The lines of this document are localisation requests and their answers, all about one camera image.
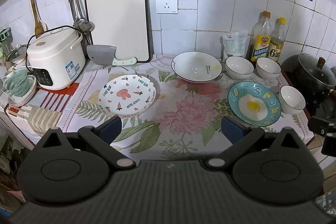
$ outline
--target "black cable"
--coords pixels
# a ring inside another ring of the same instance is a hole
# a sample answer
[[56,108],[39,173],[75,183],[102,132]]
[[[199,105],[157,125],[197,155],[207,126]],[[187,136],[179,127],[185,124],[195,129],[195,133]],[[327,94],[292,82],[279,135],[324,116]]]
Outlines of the black cable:
[[[85,37],[86,44],[87,44],[87,45],[90,45],[90,44],[89,44],[89,41],[88,41],[88,39],[87,39],[87,37],[85,36],[85,33],[84,33],[82,30],[77,29],[77,28],[75,28],[75,27],[73,27],[73,26],[64,25],[64,26],[61,26],[61,27],[56,27],[56,28],[53,28],[53,29],[51,29],[51,30],[47,30],[47,31],[40,32],[40,33],[37,33],[37,34],[32,35],[32,36],[29,38],[29,40],[28,40],[28,43],[27,43],[27,49],[28,49],[28,47],[29,47],[29,43],[31,42],[31,40],[32,40],[35,36],[40,35],[40,34],[44,34],[44,33],[47,33],[47,32],[51,32],[51,31],[54,31],[54,30],[57,30],[57,29],[65,28],[65,27],[72,28],[72,29],[74,29],[74,30],[80,32],[80,33]],[[29,70],[29,71],[31,72],[31,74],[35,75],[35,74],[28,68],[28,66],[27,66],[27,59],[28,59],[28,54],[27,54],[27,51],[26,51],[26,68],[27,68],[27,70]]]

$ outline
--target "pot lid knob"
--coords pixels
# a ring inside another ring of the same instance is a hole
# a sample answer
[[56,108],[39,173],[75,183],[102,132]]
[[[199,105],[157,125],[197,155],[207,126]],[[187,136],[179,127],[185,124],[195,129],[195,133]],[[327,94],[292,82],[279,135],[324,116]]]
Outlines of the pot lid knob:
[[323,65],[326,63],[326,60],[323,57],[319,58],[319,61],[317,62],[316,66],[318,69],[322,69]]

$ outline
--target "green basket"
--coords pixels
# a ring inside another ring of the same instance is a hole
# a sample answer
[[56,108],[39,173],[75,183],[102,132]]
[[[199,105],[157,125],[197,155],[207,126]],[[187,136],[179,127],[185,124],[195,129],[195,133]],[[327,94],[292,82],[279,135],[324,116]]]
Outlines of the green basket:
[[27,71],[19,70],[11,78],[8,79],[6,88],[16,97],[22,97],[30,89]]

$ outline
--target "plastic bag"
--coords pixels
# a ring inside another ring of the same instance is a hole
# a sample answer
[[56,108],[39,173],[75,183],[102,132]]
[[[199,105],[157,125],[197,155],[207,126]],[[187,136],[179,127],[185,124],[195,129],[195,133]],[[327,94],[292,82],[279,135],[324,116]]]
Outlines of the plastic bag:
[[246,32],[232,32],[223,35],[223,59],[226,60],[230,56],[245,57],[247,38]]

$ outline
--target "rice cooker lid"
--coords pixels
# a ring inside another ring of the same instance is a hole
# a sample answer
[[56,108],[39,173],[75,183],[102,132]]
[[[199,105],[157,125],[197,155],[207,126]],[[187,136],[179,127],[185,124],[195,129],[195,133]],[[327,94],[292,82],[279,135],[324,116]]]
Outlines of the rice cooker lid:
[[76,30],[68,27],[47,32],[29,45],[28,57],[43,59],[54,55],[66,48],[76,37],[79,37]]

